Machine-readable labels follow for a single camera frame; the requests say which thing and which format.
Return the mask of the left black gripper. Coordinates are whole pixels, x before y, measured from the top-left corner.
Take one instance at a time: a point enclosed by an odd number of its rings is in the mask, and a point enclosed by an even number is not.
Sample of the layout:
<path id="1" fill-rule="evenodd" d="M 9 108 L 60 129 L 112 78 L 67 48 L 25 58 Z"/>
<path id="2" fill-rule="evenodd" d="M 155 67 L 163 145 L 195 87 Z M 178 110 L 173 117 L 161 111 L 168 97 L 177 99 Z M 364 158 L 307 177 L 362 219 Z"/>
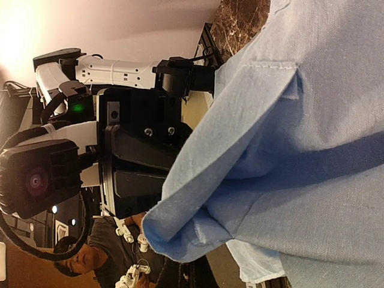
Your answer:
<path id="1" fill-rule="evenodd" d="M 107 212 L 125 218 L 152 208 L 192 129 L 182 101 L 164 91 L 106 88 L 97 95 L 101 196 Z"/>

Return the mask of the light blue shirt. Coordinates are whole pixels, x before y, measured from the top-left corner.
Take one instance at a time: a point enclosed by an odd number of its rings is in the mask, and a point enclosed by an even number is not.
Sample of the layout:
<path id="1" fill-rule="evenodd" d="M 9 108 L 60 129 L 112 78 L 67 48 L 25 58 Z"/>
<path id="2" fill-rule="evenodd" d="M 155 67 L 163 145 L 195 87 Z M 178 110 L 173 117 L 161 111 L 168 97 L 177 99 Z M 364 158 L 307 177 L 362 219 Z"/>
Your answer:
<path id="1" fill-rule="evenodd" d="M 245 282 L 383 286 L 383 2 L 272 1 L 144 217 L 190 262 L 228 246 Z"/>

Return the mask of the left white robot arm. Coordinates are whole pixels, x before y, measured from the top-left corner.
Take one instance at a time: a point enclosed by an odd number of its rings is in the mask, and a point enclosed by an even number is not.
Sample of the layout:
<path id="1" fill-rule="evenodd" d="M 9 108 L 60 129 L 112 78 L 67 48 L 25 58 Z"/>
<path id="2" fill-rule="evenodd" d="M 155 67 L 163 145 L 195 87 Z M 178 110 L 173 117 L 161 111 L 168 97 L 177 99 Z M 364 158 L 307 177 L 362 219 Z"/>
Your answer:
<path id="1" fill-rule="evenodd" d="M 33 60 L 42 124 L 93 122 L 101 204 L 125 218 L 149 210 L 191 134 L 182 120 L 190 92 L 213 93 L 215 68 L 171 57 L 137 63 L 61 49 Z"/>

